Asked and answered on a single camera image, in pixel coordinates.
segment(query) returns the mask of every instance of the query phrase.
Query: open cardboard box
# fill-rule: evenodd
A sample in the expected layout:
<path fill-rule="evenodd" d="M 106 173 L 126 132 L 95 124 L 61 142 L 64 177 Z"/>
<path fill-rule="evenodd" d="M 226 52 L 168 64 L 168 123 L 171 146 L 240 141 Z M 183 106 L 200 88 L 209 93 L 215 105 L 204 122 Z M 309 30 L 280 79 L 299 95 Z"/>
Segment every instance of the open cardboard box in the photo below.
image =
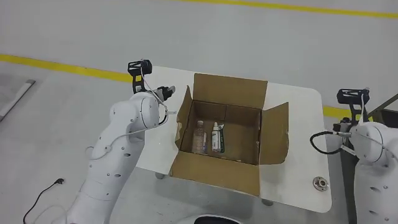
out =
<path fill-rule="evenodd" d="M 289 148 L 289 104 L 263 111 L 267 82 L 196 73 L 177 115 L 178 154 L 170 175 L 260 194 L 259 165 L 281 164 Z M 192 153 L 193 131 L 204 121 L 207 155 Z M 211 150 L 214 122 L 224 124 L 224 153 Z"/>

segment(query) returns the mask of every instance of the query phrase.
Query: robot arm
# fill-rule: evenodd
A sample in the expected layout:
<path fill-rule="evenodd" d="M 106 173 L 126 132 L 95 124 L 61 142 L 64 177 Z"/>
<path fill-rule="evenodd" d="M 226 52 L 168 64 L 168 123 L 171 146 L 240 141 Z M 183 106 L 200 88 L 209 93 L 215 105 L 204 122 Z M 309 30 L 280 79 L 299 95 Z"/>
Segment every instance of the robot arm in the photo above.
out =
<path fill-rule="evenodd" d="M 159 104 L 163 104 L 175 88 L 147 91 L 143 71 L 150 73 L 152 65 L 148 60 L 138 63 L 144 68 L 136 67 L 133 71 L 135 94 L 111 107 L 111 122 L 93 147 L 87 178 L 67 213 L 67 223 L 109 223 L 119 194 L 144 148 L 145 131 L 165 123 L 159 124 Z"/>
<path fill-rule="evenodd" d="M 344 118 L 335 124 L 333 132 L 314 134 L 311 144 L 323 154 L 336 154 L 344 150 L 359 158 L 353 182 L 357 223 L 398 223 L 398 129 L 368 122 L 364 105 L 369 100 L 369 90 L 344 89 L 339 91 L 337 97 L 339 103 L 349 104 L 351 119 Z M 354 109 L 354 105 L 361 105 L 361 109 Z M 356 120 L 357 114 L 361 114 L 359 121 Z M 320 134 L 339 135 L 345 142 L 335 151 L 320 151 L 312 141 Z M 349 143 L 353 150 L 345 146 Z"/>

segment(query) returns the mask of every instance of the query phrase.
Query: concrete floor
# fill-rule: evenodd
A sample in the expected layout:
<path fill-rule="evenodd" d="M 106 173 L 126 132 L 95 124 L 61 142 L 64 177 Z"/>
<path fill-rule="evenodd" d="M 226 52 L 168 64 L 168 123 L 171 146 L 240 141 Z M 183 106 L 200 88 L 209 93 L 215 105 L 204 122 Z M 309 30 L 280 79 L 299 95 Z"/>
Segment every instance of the concrete floor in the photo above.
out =
<path fill-rule="evenodd" d="M 44 194 L 31 218 L 55 203 L 68 208 L 86 177 L 87 161 L 82 150 L 92 145 L 103 126 L 107 125 L 107 106 L 122 96 L 91 101 L 88 94 L 122 86 L 121 89 L 126 87 L 127 97 L 130 86 L 2 62 L 0 75 L 7 77 L 11 89 L 26 78 L 37 80 L 35 87 L 0 123 L 0 173 L 7 174 L 7 177 L 0 178 L 2 222 L 20 222 L 37 194 L 57 177 L 66 178 L 67 183 Z M 47 102 L 45 110 L 37 107 L 43 101 Z M 65 111 L 65 105 L 74 105 L 75 111 Z M 90 111 L 97 111 L 100 115 L 103 111 L 103 118 L 93 121 L 87 114 Z M 35 116 L 36 121 L 27 122 L 27 114 L 30 118 Z M 335 122 L 337 119 L 325 118 L 325 127 L 331 128 Z M 338 141 L 329 140 L 328 148 L 335 149 L 337 145 Z M 52 161 L 44 160 L 52 152 L 61 155 Z M 175 223 L 190 215 L 217 213 L 253 224 L 344 224 L 347 223 L 347 213 L 339 155 L 329 157 L 329 167 L 333 205 L 327 213 L 310 212 L 280 203 L 267 207 L 250 195 L 170 177 L 159 180 L 151 171 L 136 169 L 116 204 L 111 223 Z M 38 223 L 50 223 L 59 213 L 53 209 Z"/>
<path fill-rule="evenodd" d="M 398 0 L 247 1 L 398 11 Z M 398 91 L 395 19 L 160 0 L 0 0 L 0 9 L 0 54 L 118 72 L 125 72 L 128 62 L 148 58 L 158 66 L 314 88 L 322 94 L 325 105 L 335 107 L 342 107 L 335 96 L 340 88 L 371 87 L 370 110 Z M 85 178 L 85 170 L 80 169 L 85 166 L 80 151 L 65 151 L 57 161 L 48 163 L 35 156 L 50 152 L 46 147 L 33 150 L 28 157 L 21 157 L 21 150 L 29 151 L 29 142 L 49 142 L 52 149 L 58 149 L 57 142 L 70 142 L 65 128 L 49 131 L 57 117 L 58 124 L 76 129 L 73 142 L 84 149 L 107 124 L 108 110 L 104 106 L 117 98 L 108 98 L 106 103 L 88 102 L 85 95 L 90 93 L 95 79 L 78 75 L 55 76 L 47 70 L 0 62 L 0 76 L 3 75 L 19 77 L 21 81 L 33 78 L 38 86 L 49 89 L 42 96 L 49 111 L 43 114 L 33 107 L 29 114 L 36 116 L 34 123 L 24 122 L 18 106 L 8 116 L 26 126 L 23 134 L 16 131 L 17 124 L 7 125 L 7 120 L 0 124 L 0 174 L 7 175 L 0 177 L 1 222 L 18 223 L 54 177 L 76 174 L 75 179 L 45 194 L 32 216 L 57 202 L 68 207 Z M 114 82 L 101 81 L 101 86 L 112 87 Z M 52 90 L 62 99 L 53 101 Z M 129 94 L 126 91 L 119 96 L 124 93 L 126 97 Z M 27 94 L 20 105 L 29 99 Z M 62 111 L 66 103 L 76 105 L 76 112 Z M 75 125 L 74 120 L 84 117 L 87 109 L 104 110 L 104 118 L 97 119 L 97 124 L 84 119 L 85 125 Z M 391 109 L 398 110 L 398 104 Z M 325 118 L 325 127 L 330 129 L 336 122 L 338 119 Z M 51 132 L 63 138 L 46 140 Z M 22 142 L 6 142 L 2 137 Z M 328 142 L 331 150 L 338 146 L 338 140 L 328 138 Z M 333 197 L 328 213 L 279 203 L 266 207 L 248 195 L 168 177 L 157 180 L 153 172 L 136 169 L 111 223 L 173 223 L 193 214 L 219 213 L 255 224 L 345 224 L 348 218 L 339 156 L 328 157 Z M 35 166 L 53 173 L 37 175 Z M 56 214 L 56 210 L 49 212 L 39 223 L 50 223 Z"/>

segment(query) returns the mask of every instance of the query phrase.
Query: white table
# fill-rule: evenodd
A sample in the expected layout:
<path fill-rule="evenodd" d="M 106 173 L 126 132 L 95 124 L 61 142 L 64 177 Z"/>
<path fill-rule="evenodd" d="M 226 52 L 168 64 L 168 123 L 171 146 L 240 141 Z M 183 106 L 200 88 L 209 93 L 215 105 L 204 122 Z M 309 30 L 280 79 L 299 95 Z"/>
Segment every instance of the white table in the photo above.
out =
<path fill-rule="evenodd" d="M 93 145 L 109 124 L 111 105 L 130 97 L 131 85 L 16 64 L 1 63 L 0 68 L 0 73 L 37 80 L 0 125 L 0 171 L 7 173 L 7 177 L 0 177 L 4 199 L 0 201 L 0 212 L 12 213 L 9 218 L 18 216 L 31 205 L 26 199 L 36 198 L 37 191 L 54 177 L 68 180 L 57 197 L 68 206 L 86 177 L 84 148 Z M 146 79 L 153 87 L 176 86 L 176 93 L 166 101 L 172 111 L 179 109 L 185 87 L 193 86 L 193 74 L 154 67 Z M 317 153 L 308 140 L 313 133 L 324 129 L 321 97 L 312 89 L 269 83 L 264 109 L 286 101 L 289 102 L 289 153 L 281 165 L 261 166 L 261 197 L 327 212 L 331 207 L 330 190 L 319 192 L 312 185 L 316 176 L 330 181 L 327 156 Z M 176 116 L 171 116 L 167 124 L 146 133 L 146 146 L 138 167 L 169 173 L 177 154 L 176 125 Z M 325 143 L 324 138 L 317 140 L 320 149 L 326 149 Z"/>
<path fill-rule="evenodd" d="M 176 92 L 166 101 L 170 111 L 180 108 L 186 86 L 193 88 L 195 72 L 154 67 L 146 77 L 149 85 L 175 85 Z M 268 83 L 264 109 L 289 102 L 289 153 L 283 164 L 261 166 L 261 198 L 304 208 L 327 212 L 331 208 L 331 190 L 320 192 L 312 185 L 314 177 L 329 179 L 328 158 L 310 145 L 312 134 L 324 130 L 322 100 L 319 92 L 310 88 Z M 168 174 L 177 155 L 174 144 L 176 116 L 165 125 L 148 131 L 145 148 L 138 167 Z M 326 150 L 324 137 L 317 139 L 320 149 Z"/>

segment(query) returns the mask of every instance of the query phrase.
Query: gray floor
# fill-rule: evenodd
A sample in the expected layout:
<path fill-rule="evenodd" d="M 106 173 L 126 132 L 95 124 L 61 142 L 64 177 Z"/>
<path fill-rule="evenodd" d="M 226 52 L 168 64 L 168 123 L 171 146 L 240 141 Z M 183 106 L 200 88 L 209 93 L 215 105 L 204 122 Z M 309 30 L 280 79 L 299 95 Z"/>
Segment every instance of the gray floor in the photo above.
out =
<path fill-rule="evenodd" d="M 32 76 L 35 78 L 46 77 L 49 71 L 43 70 L 40 72 L 40 76 L 34 74 L 36 70 L 30 70 Z M 12 87 L 17 88 L 25 78 L 18 78 L 14 80 Z M 333 123 L 337 123 L 337 119 L 325 118 L 325 127 L 331 129 Z M 328 149 L 333 150 L 338 147 L 339 139 L 334 137 L 327 137 Z M 153 172 L 144 169 L 135 169 L 129 180 L 127 181 L 128 186 L 124 188 L 118 202 L 114 209 L 111 217 L 111 223 L 126 223 L 126 220 L 130 220 L 129 223 L 140 223 L 140 224 L 155 224 L 155 223 L 175 223 L 176 221 L 188 217 L 190 215 L 196 215 L 201 213 L 214 213 L 226 215 L 229 217 L 241 220 L 243 223 L 348 223 L 348 217 L 346 212 L 345 194 L 343 187 L 343 178 L 341 173 L 341 162 L 340 155 L 329 156 L 329 168 L 330 168 L 330 179 L 331 179 L 331 193 L 333 198 L 332 208 L 327 213 L 315 213 L 300 208 L 275 203 L 271 207 L 263 205 L 259 198 L 243 195 L 241 193 L 232 192 L 226 189 L 219 189 L 205 184 L 199 184 L 196 182 L 190 182 L 187 180 L 180 180 L 175 178 L 166 177 L 162 180 L 156 179 Z M 22 165 L 23 168 L 28 168 L 28 164 Z M 3 171 L 5 174 L 11 174 L 10 171 Z M 50 177 L 52 175 L 42 175 L 43 177 Z M 40 183 L 45 185 L 48 179 L 39 177 L 43 180 Z M 43 199 L 40 199 L 38 207 L 32 213 L 32 216 L 37 216 L 37 212 L 43 210 L 47 205 L 54 204 L 57 198 L 60 202 L 65 202 L 65 207 L 68 206 L 68 202 L 72 202 L 73 194 L 70 199 L 65 199 L 65 192 L 68 188 L 73 188 L 69 181 L 67 184 L 53 189 L 48 194 L 45 194 Z M 9 192 L 5 192 L 4 189 L 10 189 L 0 185 L 0 193 L 3 197 L 11 196 Z M 26 189 L 30 194 L 22 195 L 23 201 L 34 201 L 36 192 L 31 189 Z M 9 205 L 9 201 L 1 201 L 6 205 Z M 2 211 L 2 219 L 15 220 L 20 219 L 25 212 L 25 207 L 19 209 L 13 209 L 12 211 Z M 39 223 L 49 223 L 45 220 L 53 220 L 53 216 L 56 216 L 56 212 L 50 212 L 46 217 L 43 217 Z"/>

